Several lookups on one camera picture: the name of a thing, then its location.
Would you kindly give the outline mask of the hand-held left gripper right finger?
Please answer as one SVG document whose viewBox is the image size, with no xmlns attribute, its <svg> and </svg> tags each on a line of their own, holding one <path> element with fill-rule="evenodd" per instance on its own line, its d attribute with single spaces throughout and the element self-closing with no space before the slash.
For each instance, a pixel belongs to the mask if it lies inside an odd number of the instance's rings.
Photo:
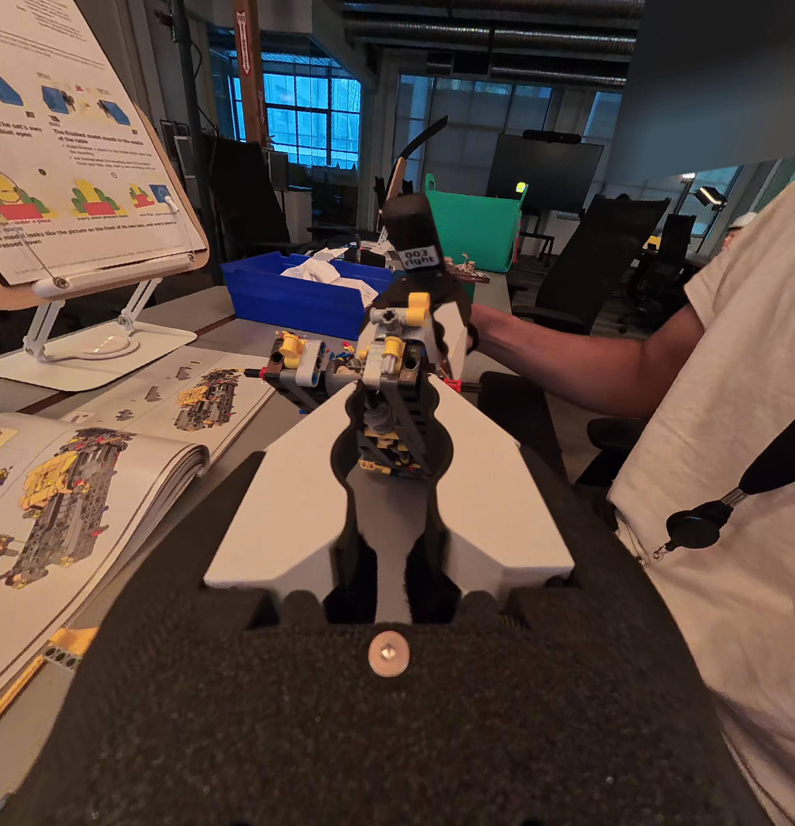
<svg viewBox="0 0 795 826">
<path fill-rule="evenodd" d="M 574 561 L 520 444 L 439 377 L 428 381 L 431 573 L 495 598 L 568 577 Z"/>
</svg>

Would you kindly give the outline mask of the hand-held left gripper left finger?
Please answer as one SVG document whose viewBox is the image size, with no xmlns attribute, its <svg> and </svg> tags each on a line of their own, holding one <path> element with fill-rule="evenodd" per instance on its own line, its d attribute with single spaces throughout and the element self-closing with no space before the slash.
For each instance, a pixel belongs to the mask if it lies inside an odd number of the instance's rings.
<svg viewBox="0 0 795 826">
<path fill-rule="evenodd" d="M 204 575 L 212 588 L 327 597 L 360 558 L 354 492 L 364 389 L 355 381 L 267 449 Z"/>
</svg>

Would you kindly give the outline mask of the yellow black brick car model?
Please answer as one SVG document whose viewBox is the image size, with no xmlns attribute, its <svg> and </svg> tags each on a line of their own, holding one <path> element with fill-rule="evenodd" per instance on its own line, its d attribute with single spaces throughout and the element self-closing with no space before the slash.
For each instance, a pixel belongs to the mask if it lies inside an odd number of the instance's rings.
<svg viewBox="0 0 795 826">
<path fill-rule="evenodd" d="M 429 414 L 422 410 L 422 382 L 431 370 L 422 344 L 389 337 L 376 341 L 365 355 L 355 345 L 329 354 L 323 340 L 292 332 L 277 334 L 268 364 L 245 369 L 247 377 L 261 377 L 281 396 L 307 415 L 343 387 L 359 382 L 364 389 L 359 420 L 359 464 L 404 478 L 428 478 L 426 435 Z"/>
</svg>

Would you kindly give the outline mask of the person's right forearm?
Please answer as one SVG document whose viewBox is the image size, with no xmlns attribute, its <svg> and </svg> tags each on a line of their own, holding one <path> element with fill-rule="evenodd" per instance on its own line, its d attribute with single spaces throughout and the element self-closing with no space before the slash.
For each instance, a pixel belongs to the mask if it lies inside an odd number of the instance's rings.
<svg viewBox="0 0 795 826">
<path fill-rule="evenodd" d="M 648 339 L 579 336 L 473 305 L 478 351 L 547 393 L 603 416 L 649 419 L 704 335 L 691 305 Z"/>
</svg>

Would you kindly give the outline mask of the green plastic bin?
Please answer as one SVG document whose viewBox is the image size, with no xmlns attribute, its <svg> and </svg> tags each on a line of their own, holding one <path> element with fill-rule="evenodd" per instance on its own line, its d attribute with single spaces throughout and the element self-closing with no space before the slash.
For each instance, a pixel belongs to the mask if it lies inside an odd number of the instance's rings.
<svg viewBox="0 0 795 826">
<path fill-rule="evenodd" d="M 528 184 L 518 182 L 511 199 L 440 191 L 427 173 L 425 195 L 444 255 L 460 263 L 463 254 L 478 270 L 506 273 L 512 264 Z"/>
</svg>

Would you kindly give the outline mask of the small brown brick model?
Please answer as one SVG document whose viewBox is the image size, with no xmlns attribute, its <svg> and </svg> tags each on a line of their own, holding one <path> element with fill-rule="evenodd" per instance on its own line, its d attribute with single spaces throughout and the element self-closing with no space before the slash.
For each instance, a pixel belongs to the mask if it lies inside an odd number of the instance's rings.
<svg viewBox="0 0 795 826">
<path fill-rule="evenodd" d="M 490 284 L 490 274 L 479 270 L 476 263 L 466 253 L 462 253 L 462 260 L 453 260 L 450 256 L 444 257 L 444 267 L 447 273 L 465 284 Z"/>
</svg>

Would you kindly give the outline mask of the crumpled white paper bags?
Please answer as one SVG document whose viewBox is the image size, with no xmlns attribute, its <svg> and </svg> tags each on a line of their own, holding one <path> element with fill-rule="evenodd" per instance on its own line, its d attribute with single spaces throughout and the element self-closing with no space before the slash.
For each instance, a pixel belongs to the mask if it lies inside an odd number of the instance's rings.
<svg viewBox="0 0 795 826">
<path fill-rule="evenodd" d="M 332 263 L 336 259 L 341 260 L 341 263 L 345 263 L 342 255 L 349 251 L 351 250 L 348 247 L 320 250 L 308 257 L 304 263 L 285 269 L 281 275 L 307 282 L 354 289 L 361 294 L 363 305 L 368 306 L 379 293 L 359 278 L 342 276 Z"/>
</svg>

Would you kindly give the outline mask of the blue plastic bin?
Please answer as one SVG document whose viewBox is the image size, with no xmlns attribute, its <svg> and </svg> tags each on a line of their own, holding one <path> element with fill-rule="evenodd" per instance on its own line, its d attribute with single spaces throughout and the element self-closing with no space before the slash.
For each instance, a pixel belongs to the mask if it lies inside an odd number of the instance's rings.
<svg viewBox="0 0 795 826">
<path fill-rule="evenodd" d="M 358 291 L 281 275 L 306 260 L 299 254 L 272 252 L 222 264 L 236 317 L 272 325 L 277 330 L 358 339 L 368 307 Z M 388 269 L 341 263 L 339 259 L 332 263 L 342 276 L 361 279 L 379 294 L 392 284 L 393 272 Z"/>
</svg>

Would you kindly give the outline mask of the large black screen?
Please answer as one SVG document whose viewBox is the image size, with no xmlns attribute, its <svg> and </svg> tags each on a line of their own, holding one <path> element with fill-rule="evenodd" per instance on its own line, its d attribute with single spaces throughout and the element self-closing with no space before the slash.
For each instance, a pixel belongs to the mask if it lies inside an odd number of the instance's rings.
<svg viewBox="0 0 795 826">
<path fill-rule="evenodd" d="M 568 144 L 501 134 L 490 169 L 487 197 L 515 199 L 516 187 L 528 186 L 522 211 L 578 214 L 585 207 L 603 146 Z"/>
</svg>

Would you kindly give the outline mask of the open instruction booklet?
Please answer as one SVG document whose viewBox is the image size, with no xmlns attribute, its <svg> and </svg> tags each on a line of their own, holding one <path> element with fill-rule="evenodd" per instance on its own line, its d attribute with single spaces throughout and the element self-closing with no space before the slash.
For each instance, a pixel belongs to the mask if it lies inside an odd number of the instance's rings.
<svg viewBox="0 0 795 826">
<path fill-rule="evenodd" d="M 273 395 L 184 346 L 60 419 L 0 414 L 0 694 Z"/>
</svg>

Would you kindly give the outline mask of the black badge reel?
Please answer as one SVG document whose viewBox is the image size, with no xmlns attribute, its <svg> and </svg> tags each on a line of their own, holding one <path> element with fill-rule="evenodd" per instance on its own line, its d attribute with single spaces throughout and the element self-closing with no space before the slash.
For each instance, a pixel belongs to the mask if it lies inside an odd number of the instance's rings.
<svg viewBox="0 0 795 826">
<path fill-rule="evenodd" d="M 677 511 L 665 523 L 667 541 L 653 552 L 655 561 L 676 549 L 706 549 L 714 545 L 734 507 L 749 494 L 735 488 L 720 500 L 707 501 L 693 509 Z"/>
</svg>

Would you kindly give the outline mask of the yellow curved brick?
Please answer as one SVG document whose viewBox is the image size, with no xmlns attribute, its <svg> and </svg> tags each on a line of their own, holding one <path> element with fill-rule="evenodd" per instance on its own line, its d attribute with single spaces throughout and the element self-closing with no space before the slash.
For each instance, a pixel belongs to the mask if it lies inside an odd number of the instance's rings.
<svg viewBox="0 0 795 826">
<path fill-rule="evenodd" d="M 50 637 L 49 644 L 65 651 L 68 656 L 83 656 L 93 643 L 98 631 L 98 627 L 81 629 L 63 627 Z"/>
</svg>

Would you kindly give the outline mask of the person's white shirt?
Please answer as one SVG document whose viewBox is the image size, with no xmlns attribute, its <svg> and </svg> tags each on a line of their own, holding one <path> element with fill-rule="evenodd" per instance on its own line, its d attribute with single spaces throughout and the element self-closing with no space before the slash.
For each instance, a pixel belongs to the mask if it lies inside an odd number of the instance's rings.
<svg viewBox="0 0 795 826">
<path fill-rule="evenodd" d="M 795 419 L 795 180 L 686 285 L 704 333 L 609 491 L 724 736 L 776 824 L 795 824 L 795 483 L 734 511 L 707 549 L 665 521 L 718 499 Z"/>
</svg>

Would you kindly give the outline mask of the long yellow strip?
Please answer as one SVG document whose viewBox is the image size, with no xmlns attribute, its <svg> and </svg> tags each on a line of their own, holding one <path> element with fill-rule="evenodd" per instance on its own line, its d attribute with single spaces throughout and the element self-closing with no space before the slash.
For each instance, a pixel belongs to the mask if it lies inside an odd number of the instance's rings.
<svg viewBox="0 0 795 826">
<path fill-rule="evenodd" d="M 25 668 L 22 674 L 16 678 L 11 686 L 0 697 L 0 719 L 7 713 L 12 704 L 23 691 L 29 686 L 41 668 L 46 664 L 44 655 L 37 655 L 34 660 Z"/>
</svg>

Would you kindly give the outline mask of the printed instruction sheet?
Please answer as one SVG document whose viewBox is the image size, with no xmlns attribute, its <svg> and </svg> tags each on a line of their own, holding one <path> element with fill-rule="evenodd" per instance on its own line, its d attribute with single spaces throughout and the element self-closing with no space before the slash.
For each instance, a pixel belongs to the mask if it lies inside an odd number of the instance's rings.
<svg viewBox="0 0 795 826">
<path fill-rule="evenodd" d="M 75 2 L 0 1 L 0 282 L 182 273 L 206 241 Z"/>
</svg>

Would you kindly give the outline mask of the wooden post red sign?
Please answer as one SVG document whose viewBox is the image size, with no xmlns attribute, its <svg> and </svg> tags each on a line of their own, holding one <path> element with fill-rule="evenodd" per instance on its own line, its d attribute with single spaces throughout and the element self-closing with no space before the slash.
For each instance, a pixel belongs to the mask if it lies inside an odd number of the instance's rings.
<svg viewBox="0 0 795 826">
<path fill-rule="evenodd" d="M 268 150 L 270 141 L 256 1 L 232 1 L 237 66 L 246 139 Z"/>
</svg>

